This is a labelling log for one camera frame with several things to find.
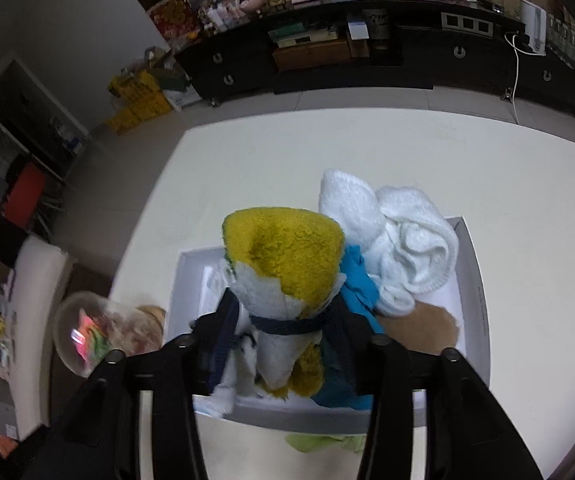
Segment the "yellow crates stack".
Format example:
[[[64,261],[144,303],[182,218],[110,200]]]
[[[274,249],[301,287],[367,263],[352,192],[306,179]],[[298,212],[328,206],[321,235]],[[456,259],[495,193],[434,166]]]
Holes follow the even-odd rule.
[[[158,81],[147,70],[114,76],[108,89],[120,101],[120,108],[105,125],[117,134],[173,110]]]

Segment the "black TV cabinet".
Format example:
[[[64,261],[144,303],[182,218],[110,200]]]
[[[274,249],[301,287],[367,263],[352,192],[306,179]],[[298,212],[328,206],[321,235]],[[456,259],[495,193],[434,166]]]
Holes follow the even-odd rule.
[[[305,4],[204,35],[175,56],[203,99],[455,87],[575,116],[575,58],[530,55],[523,23],[447,0]]]

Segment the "pink round speaker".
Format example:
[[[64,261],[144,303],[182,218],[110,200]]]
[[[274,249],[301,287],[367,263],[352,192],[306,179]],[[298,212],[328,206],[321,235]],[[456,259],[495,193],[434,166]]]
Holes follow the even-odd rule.
[[[238,7],[245,14],[254,14],[263,9],[265,0],[238,0]]]

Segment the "light green cloth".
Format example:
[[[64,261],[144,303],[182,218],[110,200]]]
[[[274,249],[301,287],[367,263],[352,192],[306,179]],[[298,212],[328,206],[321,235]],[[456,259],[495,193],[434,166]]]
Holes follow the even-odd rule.
[[[365,449],[366,436],[323,436],[322,434],[288,434],[284,440],[295,451],[313,453],[337,446],[342,450],[361,454]]]

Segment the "yellow white plush towel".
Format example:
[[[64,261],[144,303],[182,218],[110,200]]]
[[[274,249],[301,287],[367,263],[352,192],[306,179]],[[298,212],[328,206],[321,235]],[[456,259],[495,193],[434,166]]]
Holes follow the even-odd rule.
[[[232,292],[238,305],[216,384],[196,407],[224,417],[238,396],[311,398],[324,383],[323,316],[346,280],[342,228],[306,209],[256,207],[228,214],[222,239],[224,262],[210,287]]]

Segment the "white air purifier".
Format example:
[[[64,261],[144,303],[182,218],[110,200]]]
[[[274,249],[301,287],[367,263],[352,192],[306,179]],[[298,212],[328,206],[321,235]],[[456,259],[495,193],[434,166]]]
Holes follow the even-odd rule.
[[[547,40],[547,12],[536,3],[521,0],[519,7],[521,21],[525,26],[528,45],[537,55],[545,55],[545,40]]]

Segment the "glass dome with flowers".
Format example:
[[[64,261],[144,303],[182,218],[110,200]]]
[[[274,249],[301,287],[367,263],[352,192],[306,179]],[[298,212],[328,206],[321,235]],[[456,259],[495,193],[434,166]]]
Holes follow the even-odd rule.
[[[160,307],[130,307],[94,292],[74,292],[56,309],[53,343],[63,364],[87,378],[112,350],[138,356],[161,348],[165,318]]]

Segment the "brown plush bear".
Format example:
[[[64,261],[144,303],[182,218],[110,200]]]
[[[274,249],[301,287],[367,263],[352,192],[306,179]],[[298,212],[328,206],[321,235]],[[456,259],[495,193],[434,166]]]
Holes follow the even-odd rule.
[[[445,308],[417,301],[407,315],[389,318],[376,315],[386,335],[408,350],[438,356],[446,348],[455,348],[460,328],[455,317]]]

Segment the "blue cloth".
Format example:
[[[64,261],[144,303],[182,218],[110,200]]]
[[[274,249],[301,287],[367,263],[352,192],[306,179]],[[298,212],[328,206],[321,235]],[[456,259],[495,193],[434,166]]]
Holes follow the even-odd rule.
[[[323,385],[312,400],[325,408],[369,411],[373,367],[370,344],[373,336],[384,333],[374,315],[380,295],[365,270],[358,246],[345,248],[339,270],[345,282],[325,310],[320,344]]]

